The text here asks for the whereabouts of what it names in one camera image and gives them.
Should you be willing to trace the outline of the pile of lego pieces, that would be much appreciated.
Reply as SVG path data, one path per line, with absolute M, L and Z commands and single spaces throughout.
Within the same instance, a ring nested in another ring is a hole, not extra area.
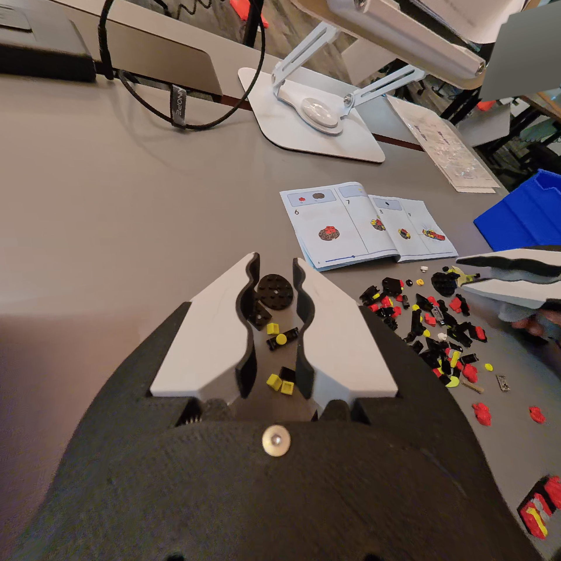
M 477 368 L 479 378 L 480 370 L 486 369 L 470 348 L 475 342 L 487 343 L 487 334 L 482 326 L 468 320 L 470 316 L 450 308 L 450 302 L 459 293 L 446 302 L 432 295 L 408 295 L 405 289 L 412 287 L 406 286 L 404 280 L 386 277 L 380 287 L 371 285 L 362 292 L 360 304 L 394 332 L 399 329 L 399 319 L 410 313 L 411 326 L 403 341 L 446 387 L 461 384 L 463 366 L 467 363 Z

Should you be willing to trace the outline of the blue plastic bin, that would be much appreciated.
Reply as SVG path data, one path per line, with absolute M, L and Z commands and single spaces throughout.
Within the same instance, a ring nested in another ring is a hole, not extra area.
M 560 175 L 540 169 L 473 223 L 493 251 L 560 246 Z

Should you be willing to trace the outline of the person's right hand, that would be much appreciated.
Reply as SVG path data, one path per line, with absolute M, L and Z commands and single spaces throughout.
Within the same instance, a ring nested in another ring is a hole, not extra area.
M 524 309 L 509 322 L 524 343 L 544 346 L 560 344 L 560 309 Z

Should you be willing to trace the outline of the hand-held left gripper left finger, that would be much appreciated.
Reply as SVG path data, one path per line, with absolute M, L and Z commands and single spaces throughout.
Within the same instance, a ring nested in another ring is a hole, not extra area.
M 259 273 L 259 253 L 248 253 L 189 302 L 152 396 L 227 403 L 249 396 L 257 374 L 249 316 Z

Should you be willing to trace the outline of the black studded lego plate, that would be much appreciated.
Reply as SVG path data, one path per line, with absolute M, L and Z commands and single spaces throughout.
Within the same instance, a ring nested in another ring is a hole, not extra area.
M 269 313 L 269 311 L 262 305 L 262 303 L 258 299 L 254 300 L 253 307 L 248 319 L 250 324 L 260 332 L 266 327 L 267 324 L 270 323 L 270 320 L 271 314 Z

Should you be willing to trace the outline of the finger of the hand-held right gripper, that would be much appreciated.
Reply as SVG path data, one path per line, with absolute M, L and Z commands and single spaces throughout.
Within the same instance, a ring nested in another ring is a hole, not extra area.
M 560 304 L 560 265 L 551 263 L 468 263 L 490 268 L 491 277 L 465 285 L 465 290 L 500 302 L 537 310 Z
M 503 270 L 560 270 L 560 247 L 524 247 L 460 257 L 458 264 Z

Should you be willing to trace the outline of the grey flat panel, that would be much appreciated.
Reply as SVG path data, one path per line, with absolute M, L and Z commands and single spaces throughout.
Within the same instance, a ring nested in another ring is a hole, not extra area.
M 222 96 L 208 53 L 157 35 L 169 18 L 126 1 L 114 1 L 106 23 L 114 69 Z

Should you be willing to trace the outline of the clear plastic bag with sheet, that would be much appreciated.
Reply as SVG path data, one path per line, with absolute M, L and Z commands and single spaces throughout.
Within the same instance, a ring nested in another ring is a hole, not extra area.
M 387 96 L 392 109 L 459 193 L 495 193 L 499 184 L 449 127 L 422 106 Z

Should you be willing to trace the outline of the red yellow lego assembly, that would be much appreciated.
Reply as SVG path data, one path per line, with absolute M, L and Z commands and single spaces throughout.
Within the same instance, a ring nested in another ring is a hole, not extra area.
M 547 538 L 547 523 L 557 511 L 560 511 L 560 477 L 557 475 L 538 480 L 517 508 L 526 531 L 540 540 Z

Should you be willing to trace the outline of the instruction booklet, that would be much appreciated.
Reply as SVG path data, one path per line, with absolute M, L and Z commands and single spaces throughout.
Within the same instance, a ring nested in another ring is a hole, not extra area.
M 393 258 L 458 257 L 425 203 L 370 195 L 357 182 L 280 192 L 305 260 L 323 272 Z

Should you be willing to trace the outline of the black round lego plate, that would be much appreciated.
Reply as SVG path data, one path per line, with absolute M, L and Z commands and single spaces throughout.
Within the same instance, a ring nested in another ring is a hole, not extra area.
M 282 311 L 293 302 L 291 283 L 278 274 L 263 276 L 256 286 L 256 294 L 262 305 L 273 311 Z
M 460 275 L 453 271 L 439 271 L 432 275 L 431 284 L 438 294 L 444 297 L 452 297 L 458 289 L 458 279 Z

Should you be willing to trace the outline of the black flat device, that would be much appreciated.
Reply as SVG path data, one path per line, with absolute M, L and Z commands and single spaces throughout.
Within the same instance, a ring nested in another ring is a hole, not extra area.
M 1 1 L 1 73 L 94 82 L 94 60 L 77 27 L 52 1 Z

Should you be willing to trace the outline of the red object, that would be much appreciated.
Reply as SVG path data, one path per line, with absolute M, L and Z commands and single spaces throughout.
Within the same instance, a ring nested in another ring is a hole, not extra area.
M 264 1 L 256 1 L 258 7 L 263 8 Z M 252 7 L 251 1 L 229 1 L 230 6 L 234 9 L 242 23 L 247 26 L 250 8 Z M 262 22 L 265 29 L 269 28 L 269 22 L 262 15 Z

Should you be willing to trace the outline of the black pole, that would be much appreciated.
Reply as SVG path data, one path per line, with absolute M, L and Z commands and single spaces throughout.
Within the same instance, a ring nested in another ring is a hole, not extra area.
M 255 46 L 257 30 L 262 22 L 262 10 L 264 1 L 249 1 L 250 7 L 245 24 L 242 43 L 253 48 Z

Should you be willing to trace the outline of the white tray with disc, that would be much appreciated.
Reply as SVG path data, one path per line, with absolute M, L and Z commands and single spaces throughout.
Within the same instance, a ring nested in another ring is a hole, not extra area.
M 440 72 L 459 85 L 478 79 L 486 61 L 468 48 L 449 42 L 410 17 L 393 1 L 326 1 L 326 15 L 271 73 L 238 70 L 263 135 L 280 148 L 382 163 L 384 152 L 357 108 L 389 92 Z M 377 46 L 387 46 L 403 60 L 416 62 L 344 96 L 290 80 L 292 74 L 345 31 Z

